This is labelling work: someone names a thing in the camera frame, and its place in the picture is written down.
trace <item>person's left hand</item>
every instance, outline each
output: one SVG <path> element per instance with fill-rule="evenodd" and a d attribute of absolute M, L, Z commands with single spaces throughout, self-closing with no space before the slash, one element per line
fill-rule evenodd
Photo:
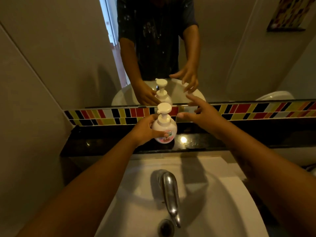
<path fill-rule="evenodd" d="M 129 135 L 137 146 L 143 145 L 153 138 L 168 137 L 164 131 L 155 131 L 151 129 L 152 124 L 158 118 L 158 114 L 152 114 L 137 122 Z"/>
<path fill-rule="evenodd" d="M 184 88 L 184 92 L 188 91 L 188 93 L 192 93 L 198 87 L 197 72 L 197 67 L 194 64 L 187 62 L 182 70 L 175 74 L 169 75 L 169 77 L 182 80 L 183 85 L 187 82 L 188 85 Z"/>

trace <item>forearm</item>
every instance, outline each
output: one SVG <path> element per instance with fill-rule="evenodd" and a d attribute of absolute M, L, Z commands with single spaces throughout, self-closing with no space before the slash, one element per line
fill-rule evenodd
<path fill-rule="evenodd" d="M 186 28 L 183 32 L 187 62 L 198 68 L 201 44 L 197 25 Z"/>
<path fill-rule="evenodd" d="M 135 52 L 134 43 L 126 38 L 120 39 L 121 58 L 128 78 L 131 84 L 142 80 L 139 70 L 137 56 Z"/>
<path fill-rule="evenodd" d="M 18 237 L 94 236 L 136 147 L 128 134 L 43 207 Z"/>
<path fill-rule="evenodd" d="M 278 220 L 295 234 L 316 235 L 316 179 L 230 122 L 217 135 Z"/>

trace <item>sink basin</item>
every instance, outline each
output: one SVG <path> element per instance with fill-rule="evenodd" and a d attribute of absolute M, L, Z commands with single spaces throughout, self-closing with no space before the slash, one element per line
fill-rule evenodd
<path fill-rule="evenodd" d="M 188 103 L 190 102 L 189 99 L 186 98 L 185 93 L 183 92 L 184 87 L 188 85 L 185 83 L 184 85 L 178 79 L 167 79 L 168 84 L 165 90 L 168 92 L 168 95 L 172 99 L 172 103 Z M 156 81 L 145 81 L 145 83 L 156 90 Z M 193 95 L 205 100 L 202 93 L 196 89 L 193 92 Z M 126 87 L 122 88 L 113 98 L 112 105 L 139 105 L 139 102 L 136 99 L 134 90 L 131 84 L 127 85 Z"/>
<path fill-rule="evenodd" d="M 249 192 L 220 157 L 131 160 L 96 237 L 159 236 L 159 223 L 170 220 L 156 178 L 161 169 L 178 183 L 174 236 L 268 237 Z"/>

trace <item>necklace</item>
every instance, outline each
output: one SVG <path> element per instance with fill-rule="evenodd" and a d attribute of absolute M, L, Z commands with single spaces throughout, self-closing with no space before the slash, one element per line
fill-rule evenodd
<path fill-rule="evenodd" d="M 160 44 L 160 37 L 161 37 L 161 28 L 162 28 L 162 22 L 163 22 L 163 17 L 161 19 L 161 25 L 160 25 L 160 30 L 159 30 L 159 35 L 158 35 L 158 32 L 157 32 L 157 28 L 156 28 L 156 22 L 155 22 L 155 19 L 153 18 L 153 21 L 154 21 L 154 26 L 155 26 L 155 32 L 156 32 L 156 35 L 158 37 L 158 40 L 157 40 L 157 45 Z"/>

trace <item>fingernail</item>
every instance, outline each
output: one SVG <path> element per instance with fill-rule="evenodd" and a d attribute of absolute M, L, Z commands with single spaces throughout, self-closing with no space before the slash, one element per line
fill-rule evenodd
<path fill-rule="evenodd" d="M 183 115 L 183 113 L 178 113 L 178 114 L 177 114 L 177 117 L 183 118 L 184 115 Z"/>

